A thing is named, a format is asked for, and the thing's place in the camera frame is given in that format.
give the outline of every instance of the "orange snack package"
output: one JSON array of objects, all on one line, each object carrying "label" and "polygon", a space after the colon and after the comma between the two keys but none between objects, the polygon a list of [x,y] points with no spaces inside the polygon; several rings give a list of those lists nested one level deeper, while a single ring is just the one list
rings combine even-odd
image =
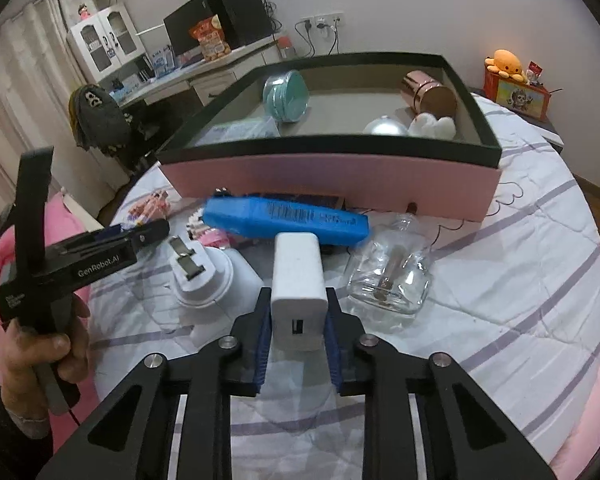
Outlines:
[{"label": "orange snack package", "polygon": [[202,55],[207,61],[213,61],[231,52],[231,47],[224,40],[224,32],[218,15],[198,22],[189,29],[189,34],[200,43]]}]

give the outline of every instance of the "baseboard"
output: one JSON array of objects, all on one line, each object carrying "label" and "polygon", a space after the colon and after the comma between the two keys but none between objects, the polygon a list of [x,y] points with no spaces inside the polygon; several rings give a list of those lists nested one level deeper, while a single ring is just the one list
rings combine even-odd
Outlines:
[{"label": "baseboard", "polygon": [[580,186],[581,190],[591,193],[593,196],[600,199],[600,187],[596,186],[592,182],[589,182],[586,178],[576,174],[573,175],[573,177],[576,179],[576,182],[578,183],[578,186]]}]

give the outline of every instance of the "wall socket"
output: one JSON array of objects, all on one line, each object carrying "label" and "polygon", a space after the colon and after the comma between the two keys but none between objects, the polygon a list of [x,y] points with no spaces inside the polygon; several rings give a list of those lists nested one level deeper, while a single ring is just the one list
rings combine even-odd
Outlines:
[{"label": "wall socket", "polygon": [[316,14],[315,16],[307,16],[302,19],[310,20],[312,27],[318,25],[318,23],[325,23],[329,26],[334,25],[338,20],[338,28],[344,25],[344,13],[343,12],[330,12],[329,14]]}]

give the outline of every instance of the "dark green box rim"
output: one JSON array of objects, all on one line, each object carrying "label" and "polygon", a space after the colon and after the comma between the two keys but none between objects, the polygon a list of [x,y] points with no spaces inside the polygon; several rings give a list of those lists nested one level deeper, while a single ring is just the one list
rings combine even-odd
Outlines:
[{"label": "dark green box rim", "polygon": [[[236,140],[234,142],[184,148],[225,106],[255,81],[264,80],[270,75],[280,74],[288,70],[374,64],[434,67],[444,70],[466,107],[482,144],[469,144],[457,140],[426,139],[423,137],[337,134]],[[364,52],[293,59],[254,68],[227,87],[202,110],[187,119],[173,134],[173,137],[158,150],[157,158],[162,164],[174,164],[188,160],[282,153],[356,153],[416,156],[497,168],[500,163],[502,149],[474,98],[469,94],[456,71],[452,69],[444,57],[437,54],[411,52]]]}]

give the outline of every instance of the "orange octopus plush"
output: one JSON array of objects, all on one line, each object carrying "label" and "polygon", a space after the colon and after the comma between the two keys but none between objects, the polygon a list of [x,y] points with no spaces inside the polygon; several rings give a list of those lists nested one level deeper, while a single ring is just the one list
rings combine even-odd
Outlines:
[{"label": "orange octopus plush", "polygon": [[519,83],[527,83],[525,72],[522,70],[520,60],[508,50],[496,50],[492,57],[484,60],[489,72],[498,74],[500,77],[510,77]]}]

